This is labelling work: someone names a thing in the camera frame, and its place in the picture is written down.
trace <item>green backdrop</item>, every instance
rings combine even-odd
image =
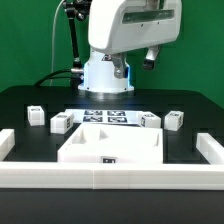
[[[0,91],[33,84],[51,71],[51,37],[60,0],[0,2]],[[145,49],[128,53],[132,84],[137,89],[181,89],[201,92],[224,107],[223,0],[182,0],[178,40],[163,45],[156,68],[142,70]],[[66,15],[61,9],[56,29],[55,69],[72,65]],[[81,59],[89,56],[87,21],[76,23]],[[67,85],[55,81],[54,85]]]

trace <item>table surface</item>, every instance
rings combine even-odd
[[[136,90],[134,97],[96,100],[67,87],[15,86],[0,93],[0,128],[15,129],[15,148],[7,161],[57,161],[65,135],[50,133],[50,119],[65,109],[151,111],[162,118],[183,111],[177,132],[163,131],[164,163],[205,164],[196,150],[199,132],[224,145],[224,110],[200,93]],[[40,105],[46,125],[31,127],[27,106]],[[2,223],[221,223],[223,191],[0,189]]]

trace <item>white container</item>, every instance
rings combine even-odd
[[[58,150],[58,162],[162,164],[162,139],[162,129],[82,124]]]

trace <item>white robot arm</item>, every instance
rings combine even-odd
[[[179,34],[181,10],[181,0],[92,0],[91,52],[80,93],[97,98],[132,95],[126,52],[149,48],[143,67],[153,69],[159,45]]]
[[[89,43],[105,54],[151,47],[176,40],[180,21],[181,0],[93,0]]]

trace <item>small white cube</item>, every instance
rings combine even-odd
[[[44,125],[44,111],[41,106],[27,107],[28,120],[31,126]]]
[[[51,133],[65,134],[73,126],[74,115],[61,112],[51,118]]]
[[[161,118],[151,112],[140,111],[137,113],[138,125],[146,128],[160,128]]]
[[[182,125],[184,120],[184,112],[170,111],[165,116],[164,129],[170,131],[177,131]]]

